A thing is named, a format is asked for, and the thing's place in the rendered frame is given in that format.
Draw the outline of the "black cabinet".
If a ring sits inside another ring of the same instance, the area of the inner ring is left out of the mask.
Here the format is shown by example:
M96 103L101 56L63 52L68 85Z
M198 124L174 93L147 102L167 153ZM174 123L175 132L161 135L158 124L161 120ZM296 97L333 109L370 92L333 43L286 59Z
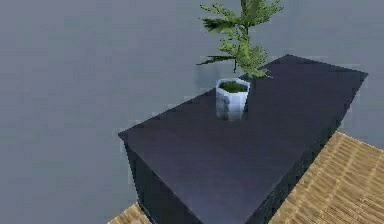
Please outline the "black cabinet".
M210 90L120 133L154 224L267 224L343 120L366 73L285 55L239 121Z

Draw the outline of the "green houseplant in white pot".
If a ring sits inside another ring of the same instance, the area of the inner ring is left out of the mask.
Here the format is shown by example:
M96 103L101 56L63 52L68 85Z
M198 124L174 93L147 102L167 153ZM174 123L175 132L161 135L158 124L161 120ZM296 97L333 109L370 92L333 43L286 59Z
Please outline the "green houseplant in white pot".
M201 18L203 27L208 32L222 35L218 51L223 55L208 56L200 65L217 62L234 62L233 72L237 68L244 71L245 78L221 78L216 82L216 115L220 119L237 121L243 118L253 78L270 78L263 64L268 54L263 47L251 43L250 28L268 22L283 7L281 0L240 0L241 12L221 3L200 8L213 14L213 17Z

